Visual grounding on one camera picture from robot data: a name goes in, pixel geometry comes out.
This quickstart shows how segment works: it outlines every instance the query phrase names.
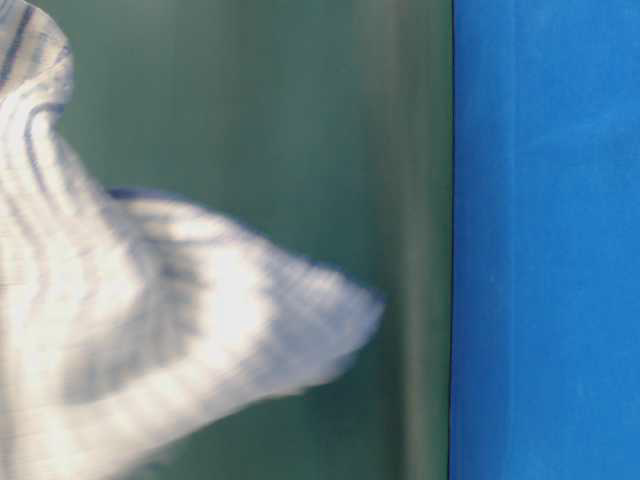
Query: blue fabric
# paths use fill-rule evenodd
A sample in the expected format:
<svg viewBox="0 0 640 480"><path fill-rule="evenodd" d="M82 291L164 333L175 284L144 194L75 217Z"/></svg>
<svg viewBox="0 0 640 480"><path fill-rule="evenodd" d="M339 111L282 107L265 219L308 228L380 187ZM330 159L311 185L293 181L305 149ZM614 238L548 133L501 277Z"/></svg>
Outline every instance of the blue fabric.
<svg viewBox="0 0 640 480"><path fill-rule="evenodd" d="M640 3L458 0L451 478L640 473Z"/></svg>

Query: white striped cloth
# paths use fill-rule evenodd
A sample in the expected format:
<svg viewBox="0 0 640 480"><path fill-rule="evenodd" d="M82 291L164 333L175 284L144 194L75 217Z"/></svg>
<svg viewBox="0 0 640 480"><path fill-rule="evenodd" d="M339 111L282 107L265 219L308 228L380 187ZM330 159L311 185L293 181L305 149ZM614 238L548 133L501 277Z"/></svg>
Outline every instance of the white striped cloth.
<svg viewBox="0 0 640 480"><path fill-rule="evenodd" d="M72 59L0 0L0 479L118 478L257 400L326 382L383 306L174 196L106 193L53 129Z"/></svg>

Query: green surface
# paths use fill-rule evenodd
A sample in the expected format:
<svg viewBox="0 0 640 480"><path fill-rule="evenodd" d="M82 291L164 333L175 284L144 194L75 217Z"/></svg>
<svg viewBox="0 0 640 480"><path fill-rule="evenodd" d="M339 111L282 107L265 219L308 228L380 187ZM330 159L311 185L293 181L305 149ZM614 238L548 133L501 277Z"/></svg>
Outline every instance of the green surface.
<svg viewBox="0 0 640 480"><path fill-rule="evenodd" d="M35 3L76 58L60 130L105 184L186 194L391 300L339 381L136 478L444 480L450 2Z"/></svg>

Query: striped fabric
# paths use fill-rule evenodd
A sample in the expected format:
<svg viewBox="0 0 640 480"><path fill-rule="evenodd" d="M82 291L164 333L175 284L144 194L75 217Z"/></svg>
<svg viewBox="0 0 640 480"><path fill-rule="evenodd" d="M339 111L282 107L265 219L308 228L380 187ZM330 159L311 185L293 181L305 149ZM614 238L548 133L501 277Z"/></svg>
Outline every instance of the striped fabric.
<svg viewBox="0 0 640 480"><path fill-rule="evenodd" d="M326 382L382 303L175 196L105 192L53 129L54 22L0 0L0 479L118 478L251 402Z"/></svg>

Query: blue surface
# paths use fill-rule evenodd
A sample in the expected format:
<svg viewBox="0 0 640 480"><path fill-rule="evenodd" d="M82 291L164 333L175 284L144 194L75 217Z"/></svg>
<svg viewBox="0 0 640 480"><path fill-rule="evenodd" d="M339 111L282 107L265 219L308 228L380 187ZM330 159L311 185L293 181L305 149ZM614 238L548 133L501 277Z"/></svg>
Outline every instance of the blue surface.
<svg viewBox="0 0 640 480"><path fill-rule="evenodd" d="M640 478L640 2L457 0L451 476Z"/></svg>

